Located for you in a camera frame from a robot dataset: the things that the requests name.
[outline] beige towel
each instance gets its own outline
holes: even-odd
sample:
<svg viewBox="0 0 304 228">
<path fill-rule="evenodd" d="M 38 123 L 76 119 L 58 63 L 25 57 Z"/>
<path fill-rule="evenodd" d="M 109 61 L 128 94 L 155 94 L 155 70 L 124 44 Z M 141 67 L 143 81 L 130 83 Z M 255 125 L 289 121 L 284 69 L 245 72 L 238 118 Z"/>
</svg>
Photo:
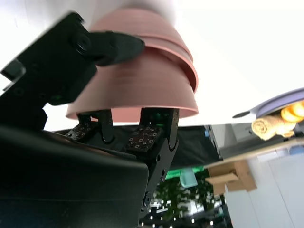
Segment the beige towel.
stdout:
<svg viewBox="0 0 304 228">
<path fill-rule="evenodd" d="M 276 134 L 289 138 L 295 134 L 293 131 L 295 126 L 296 123 L 283 120 L 281 115 L 264 116 L 256 119 L 251 124 L 252 131 L 265 141 L 271 139 Z"/>
</svg>

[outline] stacked bowls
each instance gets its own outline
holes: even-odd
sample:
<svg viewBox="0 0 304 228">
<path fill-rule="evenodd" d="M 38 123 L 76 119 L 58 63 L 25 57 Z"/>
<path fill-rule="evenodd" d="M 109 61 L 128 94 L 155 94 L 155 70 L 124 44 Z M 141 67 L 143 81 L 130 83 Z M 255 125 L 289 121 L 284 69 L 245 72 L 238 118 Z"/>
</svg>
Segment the stacked bowls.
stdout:
<svg viewBox="0 0 304 228">
<path fill-rule="evenodd" d="M 180 118 L 198 113 L 194 99 L 198 78 L 192 56 L 178 32 L 161 16 L 143 9 L 119 9 L 100 19 L 91 30 L 138 36 L 146 49 L 134 60 L 98 67 L 69 105 L 68 118 L 111 109 L 114 122 L 137 122 L 143 107 L 179 108 Z"/>
</svg>

